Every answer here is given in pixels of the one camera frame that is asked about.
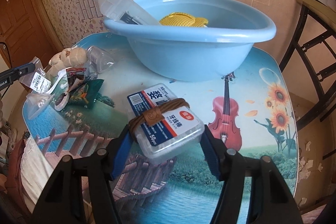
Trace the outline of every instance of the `violin illustration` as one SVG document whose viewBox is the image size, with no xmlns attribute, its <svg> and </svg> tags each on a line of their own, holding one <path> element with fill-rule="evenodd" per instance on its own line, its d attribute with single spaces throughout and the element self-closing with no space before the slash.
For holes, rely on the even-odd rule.
<svg viewBox="0 0 336 224">
<path fill-rule="evenodd" d="M 208 127 L 212 135 L 221 139 L 227 148 L 233 148 L 239 151 L 242 146 L 242 137 L 240 129 L 235 124 L 235 118 L 238 116 L 238 103 L 230 98 L 229 95 L 229 81 L 236 78 L 234 73 L 230 73 L 222 79 L 224 82 L 224 97 L 218 96 L 212 101 L 213 109 L 216 117 Z"/>
</svg>

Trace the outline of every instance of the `brown leather strap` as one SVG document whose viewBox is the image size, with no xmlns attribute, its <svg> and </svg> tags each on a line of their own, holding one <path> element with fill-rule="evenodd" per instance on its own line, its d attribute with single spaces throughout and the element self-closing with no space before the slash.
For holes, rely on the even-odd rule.
<svg viewBox="0 0 336 224">
<path fill-rule="evenodd" d="M 149 126 L 153 126 L 156 123 L 164 119 L 162 113 L 175 110 L 179 107 L 186 106 L 189 108 L 189 104 L 183 98 L 176 98 L 162 105 L 144 111 L 140 116 L 135 117 L 129 121 L 129 131 L 134 138 L 134 132 L 142 123 L 146 122 Z"/>
</svg>

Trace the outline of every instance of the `wooden door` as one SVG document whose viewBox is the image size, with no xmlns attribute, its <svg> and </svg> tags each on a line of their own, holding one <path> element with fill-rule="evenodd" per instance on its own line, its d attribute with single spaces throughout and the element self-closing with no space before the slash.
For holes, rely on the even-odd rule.
<svg viewBox="0 0 336 224">
<path fill-rule="evenodd" d="M 39 22 L 31 0 L 0 0 L 0 41 L 8 45 L 13 67 L 29 63 L 34 56 L 46 67 L 56 54 Z M 9 64 L 7 51 L 1 55 Z"/>
</svg>

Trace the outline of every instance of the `plastic cup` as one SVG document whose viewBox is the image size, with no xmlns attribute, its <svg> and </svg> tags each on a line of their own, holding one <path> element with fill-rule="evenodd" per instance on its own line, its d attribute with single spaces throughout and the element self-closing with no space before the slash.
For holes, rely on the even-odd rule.
<svg viewBox="0 0 336 224">
<path fill-rule="evenodd" d="M 109 52 L 97 46 L 88 48 L 87 57 L 97 73 L 107 71 L 115 63 Z"/>
</svg>

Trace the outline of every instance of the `cable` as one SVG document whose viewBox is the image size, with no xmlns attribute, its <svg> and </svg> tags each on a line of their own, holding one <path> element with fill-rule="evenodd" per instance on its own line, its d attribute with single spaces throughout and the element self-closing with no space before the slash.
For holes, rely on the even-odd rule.
<svg viewBox="0 0 336 224">
<path fill-rule="evenodd" d="M 5 45 L 6 46 L 6 50 L 7 50 L 7 54 L 8 54 L 8 59 L 9 59 L 9 64 L 10 64 L 10 68 L 13 68 L 13 65 L 12 65 L 12 60 L 11 60 L 11 56 L 10 56 L 10 54 L 9 54 L 9 49 L 8 49 L 8 46 L 7 46 L 7 44 L 5 43 L 5 42 L 0 42 L 0 44 L 2 44 L 2 45 Z M 8 89 L 9 89 L 9 87 L 8 88 L 6 88 L 6 90 L 5 90 L 5 92 L 2 94 L 2 96 L 1 97 L 4 97 L 4 95 L 6 94 L 6 92 L 8 91 Z"/>
</svg>

